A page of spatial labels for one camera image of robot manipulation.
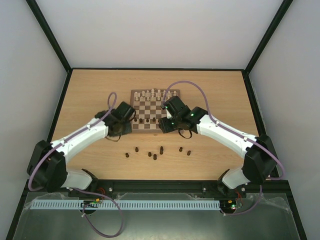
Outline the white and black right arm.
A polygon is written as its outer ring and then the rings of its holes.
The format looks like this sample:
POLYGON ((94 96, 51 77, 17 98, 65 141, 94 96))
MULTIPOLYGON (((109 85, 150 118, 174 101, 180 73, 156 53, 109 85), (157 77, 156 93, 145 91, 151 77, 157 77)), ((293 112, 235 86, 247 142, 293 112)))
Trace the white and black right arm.
POLYGON ((244 158, 243 165, 228 169, 219 179, 218 191, 229 196, 239 186, 247 183, 263 184, 266 180, 277 180, 270 174, 279 163, 271 139, 262 134, 259 137, 241 132, 218 121, 200 107, 190 110, 188 106, 174 108, 161 106, 166 117, 159 120, 163 133, 186 130, 216 140, 244 158))

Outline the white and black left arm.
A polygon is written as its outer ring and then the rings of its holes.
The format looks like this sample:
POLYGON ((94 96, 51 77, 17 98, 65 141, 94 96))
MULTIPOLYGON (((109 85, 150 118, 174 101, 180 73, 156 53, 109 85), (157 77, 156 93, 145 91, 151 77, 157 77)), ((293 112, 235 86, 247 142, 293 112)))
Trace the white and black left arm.
POLYGON ((32 183, 36 182, 39 189, 49 193, 60 188, 86 190, 96 177, 86 169, 68 168, 68 162, 98 140, 130 134, 135 116, 136 110, 123 101, 116 109, 98 112, 86 125, 61 139, 39 141, 26 170, 28 188, 33 191, 32 183))

